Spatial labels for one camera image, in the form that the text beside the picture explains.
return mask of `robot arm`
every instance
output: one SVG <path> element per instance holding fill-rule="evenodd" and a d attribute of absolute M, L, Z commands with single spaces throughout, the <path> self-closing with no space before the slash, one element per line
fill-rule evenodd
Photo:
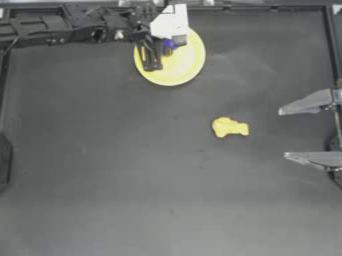
<path fill-rule="evenodd" d="M 76 4 L 62 4 L 53 14 L 17 15 L 0 20 L 0 50 L 5 54 L 12 48 L 37 45 L 131 42 L 137 46 L 144 70 L 160 70 L 167 44 L 151 33 L 149 23 L 156 17 L 152 4 L 123 12 L 105 7 L 85 10 Z"/>

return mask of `yellow plate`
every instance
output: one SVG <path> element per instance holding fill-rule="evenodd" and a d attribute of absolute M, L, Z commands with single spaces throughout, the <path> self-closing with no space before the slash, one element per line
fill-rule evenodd
<path fill-rule="evenodd" d="M 205 48 L 199 35 L 189 29 L 187 45 L 173 50 L 171 56 L 161 57 L 163 70 L 144 71 L 137 47 L 133 49 L 133 61 L 148 81 L 163 86 L 175 86 L 188 82 L 197 75 L 205 61 Z"/>

